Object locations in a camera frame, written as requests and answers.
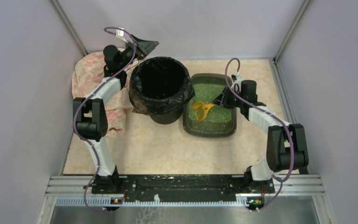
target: plastic bag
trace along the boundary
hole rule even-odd
[[[187,68],[170,57],[154,57],[132,72],[129,96],[133,112],[164,115],[182,109],[195,95]]]

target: white wall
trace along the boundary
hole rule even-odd
[[[160,45],[151,56],[273,57],[304,0],[59,0],[89,52],[118,44],[122,26]]]
[[[358,1],[315,0],[280,66],[310,168],[337,222],[358,223]]]
[[[49,1],[0,1],[0,224],[36,222],[66,153],[80,58]]]

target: trash can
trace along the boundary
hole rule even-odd
[[[133,112],[149,115],[159,124],[180,118],[195,95],[187,68],[170,57],[154,57],[132,72],[129,96]]]

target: towel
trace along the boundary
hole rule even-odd
[[[139,63],[139,61],[135,61],[129,65],[129,68],[125,69],[128,77],[131,76],[132,71]],[[86,96],[102,82],[104,66],[103,52],[89,54],[77,62],[72,76],[73,98]],[[125,132],[125,109],[132,108],[128,97],[128,84],[129,78],[121,91],[116,93],[109,102],[104,102],[108,118],[107,138],[119,137]]]

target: floor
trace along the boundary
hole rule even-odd
[[[181,61],[190,75],[224,73],[228,60]],[[233,74],[236,64],[230,66]],[[282,107],[268,60],[241,60],[240,74],[257,82],[259,101],[283,118]],[[207,139],[187,134],[182,119],[159,125],[149,116],[127,109],[126,130],[107,139],[121,174],[243,174],[265,158],[267,136],[238,111],[237,130],[230,137]],[[95,166],[86,145],[74,135],[64,174],[92,174]]]

